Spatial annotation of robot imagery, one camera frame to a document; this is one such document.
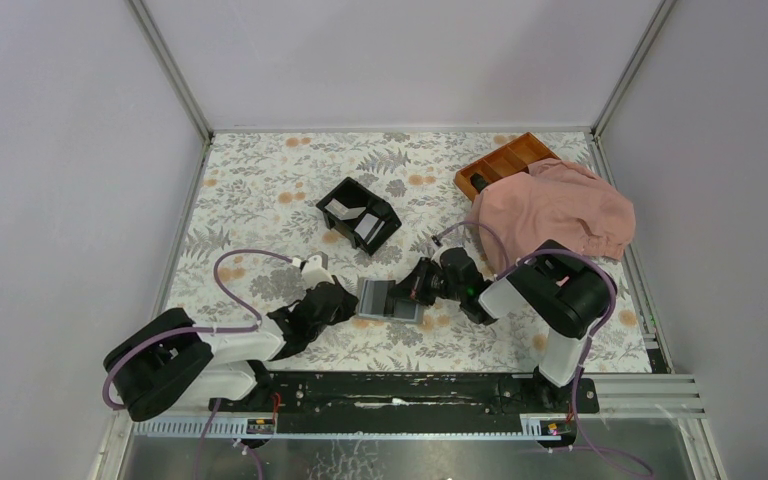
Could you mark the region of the grey card stack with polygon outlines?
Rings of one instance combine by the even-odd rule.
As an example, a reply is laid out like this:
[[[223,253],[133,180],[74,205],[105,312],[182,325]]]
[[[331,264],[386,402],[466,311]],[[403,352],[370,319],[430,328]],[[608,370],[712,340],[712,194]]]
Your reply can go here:
[[[360,278],[356,315],[366,320],[419,324],[423,319],[424,307],[392,297],[390,291],[395,285],[394,280]]]

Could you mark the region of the stack of cards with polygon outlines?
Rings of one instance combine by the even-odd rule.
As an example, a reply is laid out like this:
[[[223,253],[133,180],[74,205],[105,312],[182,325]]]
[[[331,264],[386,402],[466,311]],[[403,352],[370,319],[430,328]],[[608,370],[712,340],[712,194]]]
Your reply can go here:
[[[366,207],[348,207],[336,199],[325,205],[332,228],[361,242],[370,242],[383,228],[383,218]]]

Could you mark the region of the black card holder box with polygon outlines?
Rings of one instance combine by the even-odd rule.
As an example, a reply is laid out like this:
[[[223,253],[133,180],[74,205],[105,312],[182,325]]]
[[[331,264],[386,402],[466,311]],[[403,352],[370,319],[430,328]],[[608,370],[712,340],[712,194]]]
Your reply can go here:
[[[357,180],[346,177],[316,203],[328,229],[373,256],[402,226],[393,206]]]

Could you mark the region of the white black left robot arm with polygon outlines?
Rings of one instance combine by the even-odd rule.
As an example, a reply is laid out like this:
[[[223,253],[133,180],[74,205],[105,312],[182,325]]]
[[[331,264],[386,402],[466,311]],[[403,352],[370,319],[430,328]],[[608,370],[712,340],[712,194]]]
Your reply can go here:
[[[302,353],[358,304],[340,283],[322,282],[250,325],[199,325],[184,309],[169,309],[104,358],[102,399],[134,422],[214,399],[259,410],[270,397],[265,363]]]

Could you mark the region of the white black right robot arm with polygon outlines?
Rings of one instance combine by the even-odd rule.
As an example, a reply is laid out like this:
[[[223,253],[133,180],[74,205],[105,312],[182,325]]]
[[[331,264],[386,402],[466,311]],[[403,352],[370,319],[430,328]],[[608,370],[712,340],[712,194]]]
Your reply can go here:
[[[610,319],[617,301],[613,278],[590,258],[548,240],[496,279],[484,277],[462,247],[443,247],[421,258],[390,287],[387,301],[423,307],[444,299],[459,304],[468,319],[489,325],[531,308],[550,328],[536,369],[535,402],[557,412],[573,398],[572,382],[583,372],[593,336]]]

